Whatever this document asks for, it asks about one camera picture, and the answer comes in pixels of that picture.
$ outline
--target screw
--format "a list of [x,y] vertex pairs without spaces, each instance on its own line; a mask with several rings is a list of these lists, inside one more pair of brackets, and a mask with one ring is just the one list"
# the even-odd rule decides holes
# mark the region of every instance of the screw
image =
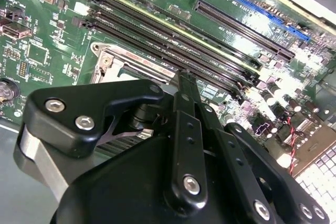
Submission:
[[186,94],[182,94],[182,98],[186,101],[189,101],[189,97]]
[[65,109],[64,103],[56,99],[48,100],[45,106],[47,110],[55,113],[61,112]]
[[81,115],[77,117],[75,120],[75,124],[79,129],[84,131],[90,131],[95,126],[93,119],[87,115]]
[[324,213],[321,211],[320,208],[318,208],[317,206],[313,206],[313,209],[318,217],[320,217],[322,220],[325,219]]
[[209,105],[204,106],[207,112],[212,112],[212,108]]
[[313,218],[313,214],[311,213],[311,211],[304,204],[300,204],[299,206],[301,208],[301,211],[304,213],[304,215],[308,219],[312,219]]
[[160,93],[160,88],[156,85],[151,85],[150,89],[155,93]]
[[184,188],[192,195],[197,195],[200,193],[200,185],[197,180],[191,176],[186,176],[183,179]]
[[235,130],[238,131],[239,133],[242,132],[241,128],[239,126],[237,126],[237,125],[235,125]]
[[269,220],[270,214],[268,209],[265,207],[265,205],[260,200],[254,201],[254,208],[256,209],[257,213],[264,219]]

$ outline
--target ram slot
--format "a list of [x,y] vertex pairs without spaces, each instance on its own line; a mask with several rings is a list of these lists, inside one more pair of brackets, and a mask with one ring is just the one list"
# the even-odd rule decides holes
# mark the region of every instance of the ram slot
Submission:
[[217,24],[224,27],[226,30],[229,30],[245,39],[248,39],[264,51],[274,55],[277,59],[281,59],[285,62],[290,62],[290,60],[295,57],[295,54],[293,52],[273,42],[269,38],[253,31],[248,26],[233,19],[232,17],[225,14],[222,10],[205,2],[204,0],[197,0],[194,9],[199,14],[216,22]]
[[138,36],[129,35],[118,30],[116,27],[110,24],[105,24],[98,20],[86,20],[74,17],[72,19],[72,24],[87,29],[95,29],[102,33],[113,36],[121,40],[123,43],[129,45],[130,47],[138,48],[143,53],[148,54],[151,57],[163,60],[165,63],[176,67],[177,69],[188,69],[201,80],[205,80],[209,84],[214,85],[215,87],[218,87],[219,89],[222,89],[229,93],[233,99],[238,101],[239,104],[242,104],[244,102],[244,98],[242,97],[241,92],[235,86],[229,85],[227,80],[219,77],[211,70],[204,69],[196,62],[189,61],[178,54],[171,53],[160,44],[145,43],[141,41]]
[[163,50],[174,54],[174,55],[180,55],[184,57],[185,59],[188,59],[190,61],[197,62],[202,68],[204,69],[212,69],[212,72],[216,75],[220,76],[226,81],[232,82],[233,84],[237,85],[240,89],[243,87],[251,87],[251,84],[242,80],[239,77],[231,76],[219,69],[214,68],[214,65],[211,65],[207,62],[207,60],[204,60],[202,56],[199,56],[195,54],[192,49],[187,50],[182,49],[182,46],[175,45],[173,43],[169,43],[165,39],[162,39],[160,36],[153,35],[146,31],[145,29],[142,29],[141,27],[138,27],[134,25],[133,23],[128,22],[127,20],[114,16],[114,15],[108,15],[105,13],[100,13],[100,15],[97,17],[104,23],[110,23],[113,25],[117,25],[125,30],[128,31],[128,33],[133,33],[134,35],[142,36],[147,42],[156,45],[157,47],[161,47]]
[[[113,9],[122,11],[121,8],[118,9],[117,7],[114,7]],[[175,50],[179,50],[178,52],[179,54],[182,54],[182,55],[187,54],[187,57],[190,57],[188,55],[192,55],[193,59],[197,58],[199,61],[202,61],[204,65],[210,68],[220,66],[221,69],[218,70],[217,73],[227,78],[230,81],[233,81],[235,83],[237,82],[241,83],[240,77],[244,77],[246,80],[251,80],[253,84],[257,84],[258,82],[258,79],[257,79],[258,76],[256,76],[256,73],[246,70],[235,64],[232,64],[231,62],[224,60],[221,56],[218,56],[214,54],[213,52],[203,47],[200,47],[198,44],[191,44],[191,41],[188,39],[185,39],[181,36],[174,36],[168,28],[162,25],[158,25],[154,23],[152,20],[143,19],[143,17],[142,16],[139,17],[139,15],[129,15],[132,19],[137,20],[141,23],[141,26],[137,27],[135,24],[129,22],[128,20],[125,20],[119,17],[118,15],[116,15],[115,13],[108,12],[102,8],[96,9],[95,12],[92,13],[91,15],[93,17],[102,18],[106,21],[110,20],[113,23],[118,24],[119,26],[127,27],[129,30],[132,30],[132,32],[134,33],[140,32],[144,36],[148,36],[148,34],[150,34],[149,31],[152,31],[154,32],[155,38],[160,40],[160,43],[166,43],[167,47],[175,48]],[[237,76],[233,76],[228,71],[232,71],[236,73]]]
[[261,64],[256,61],[255,59],[253,59],[252,57],[250,57],[249,55],[229,46],[229,45],[225,45],[223,44],[220,40],[217,40],[214,36],[204,32],[203,30],[189,24],[186,23],[184,20],[172,15],[171,13],[167,12],[166,10],[154,5],[153,3],[147,1],[147,0],[135,0],[141,4],[144,4],[146,6],[151,6],[151,9],[155,10],[156,12],[170,18],[171,20],[175,21],[175,23],[177,25],[179,25],[180,27],[184,27],[187,30],[189,30],[191,33],[197,35],[198,37],[201,37],[204,41],[207,41],[209,44],[214,44],[212,46],[215,46],[216,48],[218,48],[219,50],[225,52],[228,55],[231,55],[235,58],[239,58],[240,60],[244,61],[244,62],[248,62],[249,65],[252,65],[255,69],[259,69],[261,67]]

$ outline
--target black pcie slot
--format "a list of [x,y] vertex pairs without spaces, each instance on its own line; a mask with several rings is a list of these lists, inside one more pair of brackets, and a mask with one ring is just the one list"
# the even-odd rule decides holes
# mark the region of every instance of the black pcie slot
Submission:
[[229,30],[235,34],[242,36],[245,39],[248,39],[266,52],[273,54],[275,57],[282,59],[285,62],[290,62],[290,60],[295,57],[295,54],[293,52],[273,42],[267,37],[256,33],[248,26],[231,18],[223,11],[205,2],[204,0],[197,0],[194,9],[199,14],[216,22],[217,24],[224,27],[226,30]]
[[102,22],[95,21],[89,22],[87,20],[82,20],[79,18],[74,18],[72,23],[79,27],[85,27],[87,29],[95,29],[102,33],[106,33],[111,35],[123,43],[126,43],[130,46],[135,46],[140,51],[145,54],[148,54],[154,58],[159,58],[163,60],[165,63],[177,68],[177,69],[188,69],[191,73],[195,74],[201,80],[205,80],[211,85],[223,89],[227,93],[229,93],[233,99],[237,100],[239,104],[242,104],[244,98],[241,95],[241,92],[232,86],[228,86],[226,81],[221,77],[218,77],[215,73],[210,70],[205,70],[202,66],[198,65],[195,62],[186,61],[184,57],[179,55],[170,54],[164,48],[158,47],[157,45],[149,45],[139,40],[138,37],[132,37],[122,31],[119,31],[113,26],[103,24]]
[[144,29],[141,29],[140,27],[135,26],[134,24],[128,22],[127,20],[122,19],[121,17],[117,15],[112,15],[107,12],[99,12],[99,19],[106,22],[110,23],[113,25],[118,25],[120,27],[123,27],[127,31],[135,34],[135,35],[140,35],[142,36],[146,41],[149,43],[156,45],[157,47],[162,47],[164,48],[165,51],[173,54],[173,55],[180,55],[184,57],[185,59],[188,59],[189,61],[195,61],[199,66],[201,66],[204,69],[212,69],[212,72],[215,73],[216,75],[222,77],[226,81],[232,82],[235,85],[237,85],[239,88],[242,87],[251,87],[252,85],[248,82],[245,82],[244,80],[240,78],[236,78],[233,76],[230,76],[228,74],[225,74],[224,72],[217,70],[214,68],[214,66],[208,64],[207,62],[204,62],[202,57],[199,57],[191,52],[184,51],[183,49],[177,47],[174,44],[168,43],[166,40],[155,36],[149,32],[147,32]]
[[[116,6],[108,6],[113,8],[114,10],[118,10],[120,12],[124,11],[123,8],[121,7],[116,7]],[[120,18],[118,15],[115,15],[112,12],[108,12],[102,8],[98,8],[96,9],[96,15],[98,15],[99,17],[102,17],[104,19],[106,19],[107,21],[110,19],[113,22],[116,20],[117,22],[119,22],[120,26],[124,26],[124,27],[129,27],[130,29],[133,30],[133,32],[138,32],[139,30],[135,31],[136,27],[134,26],[134,24],[132,24],[131,22]],[[212,65],[207,64],[207,61],[204,59],[204,57],[202,57],[202,55],[211,58],[215,58],[216,60],[218,60],[220,63],[222,63],[226,68],[228,68],[231,71],[234,71],[236,73],[238,73],[240,76],[245,77],[247,80],[251,80],[254,82],[254,84],[256,84],[258,82],[258,76],[256,73],[253,73],[251,71],[245,70],[240,66],[234,65],[229,61],[225,61],[221,56],[216,55],[215,53],[206,50],[204,47],[199,47],[198,44],[193,44],[192,41],[182,37],[182,36],[174,36],[173,32],[170,31],[170,29],[166,28],[163,25],[159,25],[156,22],[150,20],[150,19],[145,19],[143,16],[138,15],[136,13],[132,13],[132,12],[125,12],[125,14],[127,14],[128,16],[132,17],[132,19],[139,21],[140,23],[144,24],[147,28],[149,28],[150,30],[155,31],[156,33],[158,33],[159,35],[162,35],[164,37],[173,39],[174,41],[178,42],[180,45],[182,45],[183,47],[185,47],[187,49],[186,53],[190,53],[193,55],[193,59],[194,57],[197,57],[199,60],[201,61],[205,61],[203,64],[206,64],[208,67],[213,67]],[[176,45],[174,44],[168,44],[167,41],[161,40],[160,43],[167,43],[166,46],[170,47],[170,48],[176,48]],[[234,76],[231,76],[231,74],[225,74],[222,71],[218,71],[218,74],[225,76],[225,78],[229,79],[230,81],[233,81],[235,83],[237,82],[241,82],[240,78],[236,78]]]
[[217,39],[216,37],[208,34],[207,32],[189,24],[186,23],[184,20],[174,16],[173,14],[171,14],[170,12],[154,5],[153,3],[147,1],[147,0],[135,0],[139,3],[142,3],[148,7],[150,7],[151,9],[155,10],[156,12],[159,12],[163,15],[165,15],[166,17],[170,18],[171,20],[175,21],[175,23],[181,27],[184,27],[186,29],[188,29],[190,32],[200,36],[201,38],[203,38],[205,41],[210,42],[211,44],[213,44],[213,46],[217,47],[219,50],[222,50],[224,52],[226,52],[227,54],[230,54],[236,58],[241,59],[242,61],[248,62],[250,63],[253,67],[255,67],[256,69],[259,69],[261,67],[261,64],[256,61],[255,59],[253,59],[252,57],[250,57],[249,55],[235,49],[234,47],[230,46],[230,45],[226,45],[223,44],[222,41],[220,41],[219,39]]

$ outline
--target wire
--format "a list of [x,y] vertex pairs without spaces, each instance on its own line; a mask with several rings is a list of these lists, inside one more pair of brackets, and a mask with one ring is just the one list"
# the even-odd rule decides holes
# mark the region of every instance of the wire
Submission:
[[295,128],[291,125],[291,122],[290,122],[290,119],[291,117],[289,116],[287,118],[287,123],[288,125],[290,126],[290,135],[291,135],[291,138],[290,138],[290,147],[292,148],[291,152],[290,152],[290,166],[289,166],[289,174],[291,176],[293,176],[293,170],[294,170],[294,156],[295,156]]

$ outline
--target mounting hole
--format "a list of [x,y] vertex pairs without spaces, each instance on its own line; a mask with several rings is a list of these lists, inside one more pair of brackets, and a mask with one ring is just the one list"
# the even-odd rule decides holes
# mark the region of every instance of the mounting hole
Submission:
[[236,162],[237,162],[237,164],[240,165],[240,166],[243,166],[243,165],[244,165],[243,161],[241,161],[239,158],[236,158]]
[[95,45],[93,46],[93,50],[94,50],[94,51],[99,51],[99,46],[98,46],[97,44],[95,44]]
[[235,147],[236,147],[235,144],[232,143],[231,141],[229,141],[229,145],[230,145],[232,148],[235,148]]
[[195,140],[192,137],[187,137],[187,141],[190,144],[194,144],[195,143]]

